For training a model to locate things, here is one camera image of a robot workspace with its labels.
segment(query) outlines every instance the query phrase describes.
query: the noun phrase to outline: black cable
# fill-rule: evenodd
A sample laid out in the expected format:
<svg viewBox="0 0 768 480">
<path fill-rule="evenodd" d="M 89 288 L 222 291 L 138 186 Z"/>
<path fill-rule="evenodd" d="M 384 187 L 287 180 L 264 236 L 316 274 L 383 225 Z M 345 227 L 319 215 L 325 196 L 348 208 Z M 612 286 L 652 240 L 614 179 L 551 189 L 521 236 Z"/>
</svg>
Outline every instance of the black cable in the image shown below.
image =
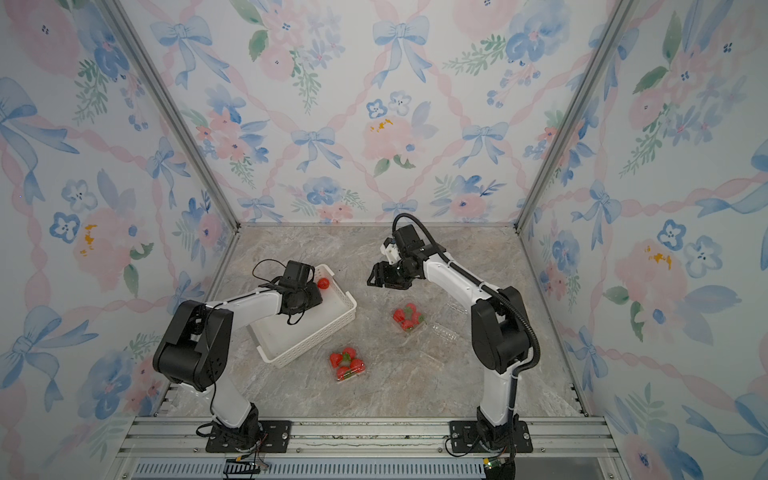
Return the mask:
<svg viewBox="0 0 768 480">
<path fill-rule="evenodd" d="M 409 218 L 413 221 L 417 226 L 419 226 L 419 229 L 424 233 L 424 235 L 427 237 L 427 240 L 437 247 L 438 243 L 435 241 L 435 238 L 432 236 L 432 234 L 427 230 L 427 227 L 424 226 L 421 220 L 416 218 L 415 216 L 408 214 L 408 213 L 401 213 L 397 214 L 395 216 L 395 219 L 392 221 L 392 235 L 395 235 L 395 231 L 397 230 L 397 222 L 401 218 Z M 451 263 L 451 260 L 446 256 L 443 252 L 440 251 L 440 249 L 437 249 L 437 253 L 442 258 L 442 260 L 447 263 L 452 269 L 459 272 L 464 278 L 469 280 L 470 282 L 474 283 L 477 286 L 480 286 L 482 284 L 482 281 L 475 278 L 473 275 L 471 275 L 469 272 L 461 268 L 460 266 L 456 265 L 455 263 Z M 493 290 L 491 287 L 487 285 L 482 286 L 482 290 L 486 292 L 488 295 L 495 298 L 501 305 L 503 305 L 507 311 L 512 312 L 512 314 L 517 317 L 517 319 L 520 321 L 520 324 L 523 325 L 523 330 L 525 331 L 525 335 L 528 337 L 528 342 L 531 344 L 531 347 L 533 348 L 533 356 L 531 357 L 531 360 L 527 363 L 524 363 L 520 366 L 517 366 L 514 370 L 512 370 L 512 375 L 517 376 L 520 372 L 523 372 L 528 369 L 532 369 L 535 367 L 539 360 L 541 359 L 541 346 L 538 343 L 538 338 L 536 337 L 536 333 L 533 331 L 533 328 L 531 328 L 531 324 L 528 323 L 526 318 L 520 313 L 520 310 L 515 308 L 514 305 L 512 305 L 509 300 L 503 295 L 501 295 L 496 290 Z"/>
<path fill-rule="evenodd" d="M 285 265 L 283 265 L 283 262 L 281 262 L 281 261 L 279 261 L 279 260 L 275 260 L 275 259 L 273 259 L 273 258 L 265 258 L 264 260 L 261 260 L 259 263 L 257 263 L 256 265 L 254 265 L 254 266 L 253 266 L 253 270 L 251 270 L 251 271 L 250 271 L 250 274 L 251 274 L 251 275 L 253 275 L 254 277 L 256 277 L 256 278 L 257 278 L 257 279 L 259 279 L 259 280 L 264 280 L 265 282 L 270 282 L 270 281 L 269 281 L 269 280 L 267 280 L 266 278 L 262 278 L 262 277 L 260 277 L 260 276 L 257 276 L 257 275 L 256 275 L 256 267 L 257 267 L 257 266 L 259 266 L 259 265 L 261 265 L 261 264 L 262 264 L 262 263 L 264 263 L 264 262 L 277 262 L 277 263 L 279 263 L 281 266 L 283 266 L 283 269 L 284 269 L 284 270 L 285 270 L 285 268 L 286 268 L 286 266 L 285 266 Z"/>
</svg>

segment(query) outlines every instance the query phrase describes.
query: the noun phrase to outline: gray marble surface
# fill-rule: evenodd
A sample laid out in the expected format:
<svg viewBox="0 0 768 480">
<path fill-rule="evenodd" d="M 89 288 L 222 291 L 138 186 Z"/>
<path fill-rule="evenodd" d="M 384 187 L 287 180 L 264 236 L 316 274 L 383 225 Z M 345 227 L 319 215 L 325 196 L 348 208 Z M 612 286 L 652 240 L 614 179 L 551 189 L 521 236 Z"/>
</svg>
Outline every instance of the gray marble surface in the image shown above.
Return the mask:
<svg viewBox="0 0 768 480">
<path fill-rule="evenodd" d="M 454 258 L 484 280 L 520 290 L 541 343 L 541 362 L 521 375 L 521 416 L 579 415 L 571 377 L 558 341 L 512 228 L 432 227 Z M 475 415 L 482 397 L 483 366 L 472 351 L 467 314 L 436 285 L 416 280 L 410 290 L 366 285 L 379 245 L 390 227 L 244 227 L 218 298 L 257 287 L 253 265 L 265 258 L 325 263 L 336 282 L 358 303 L 356 318 L 289 365 L 266 364 L 247 329 L 233 334 L 228 372 L 263 416 L 464 416 Z M 281 267 L 263 263 L 257 274 L 272 278 Z M 392 320 L 397 303 L 412 298 L 429 316 L 410 333 Z M 357 346 L 365 373 L 337 382 L 327 356 L 335 346 Z M 207 406 L 179 391 L 170 415 L 206 415 Z"/>
</svg>

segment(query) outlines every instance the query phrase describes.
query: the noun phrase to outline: blue bow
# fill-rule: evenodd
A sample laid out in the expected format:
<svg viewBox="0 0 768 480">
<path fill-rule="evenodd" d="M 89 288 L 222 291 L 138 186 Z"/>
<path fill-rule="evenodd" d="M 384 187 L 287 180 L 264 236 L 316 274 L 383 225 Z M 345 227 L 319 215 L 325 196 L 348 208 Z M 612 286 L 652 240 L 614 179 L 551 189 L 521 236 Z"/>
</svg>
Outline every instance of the blue bow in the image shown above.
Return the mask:
<svg viewBox="0 0 768 480">
<path fill-rule="evenodd" d="M 382 210 L 385 212 L 394 212 L 395 215 L 399 214 L 401 211 L 406 212 L 415 212 L 416 208 L 419 207 L 419 202 L 416 200 L 408 200 L 404 204 L 401 203 L 395 203 L 395 202 L 384 202 L 382 204 Z"/>
<path fill-rule="evenodd" d="M 768 140 L 764 141 L 757 148 L 754 155 L 752 155 L 751 163 L 757 170 L 768 172 Z M 768 182 L 760 185 L 754 192 L 735 204 L 729 204 L 720 198 L 705 198 L 697 201 L 696 205 L 702 207 L 698 215 L 699 218 L 729 208 L 740 214 L 753 214 L 768 207 Z M 768 269 L 768 229 L 766 229 L 763 235 L 763 245 L 760 250 L 760 269 Z"/>
<path fill-rule="evenodd" d="M 336 168 L 341 168 L 341 165 L 339 165 L 339 160 L 342 159 L 341 155 L 336 155 L 332 151 L 325 148 L 322 144 L 326 145 L 334 145 L 336 144 L 336 134 L 333 132 L 333 129 L 331 127 L 323 127 L 320 128 L 318 131 L 311 131 L 306 132 L 304 130 L 297 130 L 291 133 L 290 135 L 291 140 L 293 140 L 293 143 L 296 145 L 304 145 L 306 144 L 307 148 L 310 151 L 310 156 L 307 158 L 306 161 L 303 161 L 299 164 L 298 167 L 296 167 L 297 170 L 301 170 L 302 172 L 306 173 L 306 168 L 310 165 L 310 162 L 315 161 L 317 159 L 317 149 L 319 148 L 321 152 L 323 152 L 323 156 L 328 159 L 328 161 L 333 164 Z"/>
<path fill-rule="evenodd" d="M 177 23 L 176 25 L 171 25 L 166 22 L 155 22 L 150 25 L 150 28 L 152 29 L 154 37 L 160 42 L 160 45 L 163 45 L 164 47 L 170 47 L 177 41 L 179 42 L 179 50 L 181 50 L 181 57 L 184 59 L 184 67 L 186 70 L 176 75 L 176 85 L 182 85 L 184 88 L 187 88 L 189 73 L 193 71 L 196 66 L 192 51 L 200 57 L 200 60 L 202 60 L 204 64 L 208 65 L 208 68 L 210 68 L 213 73 L 219 75 L 226 81 L 230 81 L 223 72 L 223 70 L 230 65 L 211 57 L 193 43 L 196 42 L 202 45 L 214 44 L 210 39 L 208 24 L 202 18 L 195 15 L 187 21 L 187 24 Z M 190 42 L 189 45 L 184 42 L 185 39 Z"/>
<path fill-rule="evenodd" d="M 469 155 L 459 158 L 457 161 L 453 162 L 453 164 L 461 167 L 470 157 L 479 154 L 480 149 L 482 148 L 482 138 L 485 137 L 485 149 L 488 151 L 488 156 L 493 163 L 498 165 L 498 156 L 503 155 L 504 152 L 496 148 L 496 146 L 491 143 L 491 139 L 504 140 L 504 136 L 507 134 L 507 128 L 509 128 L 509 124 L 504 121 L 498 122 L 493 127 L 480 128 L 477 125 L 469 125 L 462 131 L 462 138 L 467 141 L 475 139 L 475 144 L 472 145 L 472 151 Z"/>
<path fill-rule="evenodd" d="M 402 60 L 402 50 L 406 51 L 408 63 L 411 64 L 411 68 L 413 68 L 416 76 L 421 78 L 422 81 L 426 83 L 427 79 L 424 78 L 424 72 L 422 70 L 432 67 L 432 64 L 419 57 L 411 49 L 411 45 L 409 45 L 406 41 L 403 42 L 401 49 L 399 38 L 412 41 L 417 45 L 424 45 L 427 42 L 428 36 L 429 20 L 423 15 L 419 15 L 408 24 L 401 23 L 399 25 L 395 25 L 389 20 L 376 22 L 373 24 L 373 41 L 377 45 L 387 45 L 390 42 L 394 43 L 392 44 L 392 58 L 389 60 L 389 68 L 376 74 L 376 76 L 371 81 L 371 85 L 378 85 L 379 88 L 382 87 L 387 74 L 392 70 L 397 70 L 397 68 L 400 66 L 400 61 Z"/>
<path fill-rule="evenodd" d="M 605 193 L 603 182 L 599 180 L 595 180 L 592 183 L 589 195 L 596 200 L 592 208 L 585 214 L 571 212 L 571 216 L 573 216 L 571 221 L 575 222 L 580 218 L 592 220 L 597 216 L 597 219 L 594 221 L 594 229 L 592 229 L 592 250 L 594 250 L 595 242 L 600 242 L 600 245 L 603 244 L 603 214 L 605 214 L 605 221 L 613 223 L 621 215 L 621 202 L 610 198 Z"/>
<path fill-rule="evenodd" d="M 277 223 L 281 223 L 282 215 L 274 213 L 270 208 L 275 207 L 275 200 L 269 195 L 262 195 L 259 198 L 238 198 L 237 203 L 242 208 L 253 208 L 253 219 L 259 220 L 263 215 L 267 215 Z"/>
<path fill-rule="evenodd" d="M 170 146 L 170 142 L 166 137 L 160 138 L 160 144 L 157 148 L 159 149 L 157 153 L 147 159 L 145 170 L 152 178 L 157 178 L 160 172 L 163 172 L 165 179 L 168 180 L 168 186 L 170 186 L 168 208 L 173 208 L 176 207 L 176 199 L 174 198 L 174 176 L 170 171 L 173 170 L 182 177 L 189 177 L 190 175 L 184 169 L 187 166 L 187 162 L 175 164 L 167 161 L 174 156 L 174 149 Z"/>
<path fill-rule="evenodd" d="M 584 373 L 581 375 L 581 388 L 584 390 L 589 389 L 591 392 L 593 391 L 592 370 L 594 370 L 594 376 L 601 379 L 608 374 L 608 365 L 603 360 L 603 357 L 598 355 L 598 351 L 592 345 L 592 335 L 589 334 L 586 326 L 582 326 L 579 329 L 578 337 L 581 343 L 584 344 L 584 347 L 574 350 L 570 343 L 564 342 L 565 349 L 576 355 L 576 358 L 579 360 L 583 360 L 589 355 L 589 361 L 584 364 Z"/>
<path fill-rule="evenodd" d="M 0 355 L 0 389 L 13 385 L 13 382 L 22 374 L 25 360 L 51 379 L 43 398 L 46 412 L 51 411 L 54 400 L 64 399 L 54 379 L 58 372 L 58 360 L 50 353 L 30 353 L 29 351 L 32 347 L 54 349 L 62 346 L 79 345 L 98 336 L 97 333 L 84 333 L 88 328 L 88 321 L 85 320 L 80 326 L 64 335 L 43 340 L 59 325 L 61 325 L 61 317 L 56 312 L 46 306 L 36 306 L 29 310 L 27 318 L 24 320 L 24 335 L 16 339 L 10 351 Z"/>
<path fill-rule="evenodd" d="M 31 98 L 27 95 L 27 92 L 24 91 L 24 88 L 12 78 L 0 78 L 0 134 L 29 168 L 29 173 L 24 177 L 24 200 L 27 202 L 27 205 L 32 205 L 32 198 L 34 197 L 45 201 L 43 193 L 40 191 L 40 186 L 38 185 L 38 179 L 35 178 L 35 167 L 38 166 L 38 155 L 26 138 L 4 125 L 6 121 L 22 133 L 27 134 L 29 137 L 32 137 L 49 147 L 70 154 L 80 153 L 72 146 L 63 142 L 67 137 L 66 128 L 59 128 L 56 130 L 37 128 L 14 120 L 15 118 L 31 117 L 36 114 L 38 114 L 38 108 L 32 103 Z"/>
</svg>

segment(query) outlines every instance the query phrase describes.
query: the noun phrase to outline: white plastic basket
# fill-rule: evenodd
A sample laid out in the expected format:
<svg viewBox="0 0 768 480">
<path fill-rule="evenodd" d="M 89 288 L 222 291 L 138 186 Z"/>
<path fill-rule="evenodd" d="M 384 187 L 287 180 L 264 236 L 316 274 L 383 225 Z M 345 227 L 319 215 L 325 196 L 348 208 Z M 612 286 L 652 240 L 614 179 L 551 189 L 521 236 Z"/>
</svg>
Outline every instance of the white plastic basket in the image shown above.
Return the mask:
<svg viewBox="0 0 768 480">
<path fill-rule="evenodd" d="M 327 278 L 330 285 L 320 290 L 323 302 L 307 310 L 296 325 L 286 323 L 287 315 L 273 315 L 248 326 L 264 362 L 283 368 L 355 319 L 357 302 L 341 290 L 333 276 L 327 265 L 315 267 L 315 281 Z"/>
</svg>

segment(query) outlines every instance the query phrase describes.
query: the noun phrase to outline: red strawberry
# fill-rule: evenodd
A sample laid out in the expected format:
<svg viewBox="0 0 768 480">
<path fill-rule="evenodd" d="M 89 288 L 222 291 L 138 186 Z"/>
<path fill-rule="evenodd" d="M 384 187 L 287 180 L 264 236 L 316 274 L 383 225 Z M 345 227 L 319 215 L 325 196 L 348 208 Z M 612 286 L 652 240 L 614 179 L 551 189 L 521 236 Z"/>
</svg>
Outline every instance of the red strawberry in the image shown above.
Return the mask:
<svg viewBox="0 0 768 480">
<path fill-rule="evenodd" d="M 355 373 L 365 372 L 366 364 L 363 363 L 361 359 L 354 359 L 350 368 Z"/>
<path fill-rule="evenodd" d="M 348 366 L 339 367 L 339 369 L 336 370 L 336 378 L 338 380 L 348 379 L 349 378 L 349 376 L 347 375 L 348 371 L 349 371 Z"/>
<path fill-rule="evenodd" d="M 331 353 L 331 366 L 333 368 L 338 367 L 343 359 L 344 357 L 341 353 Z"/>
</svg>

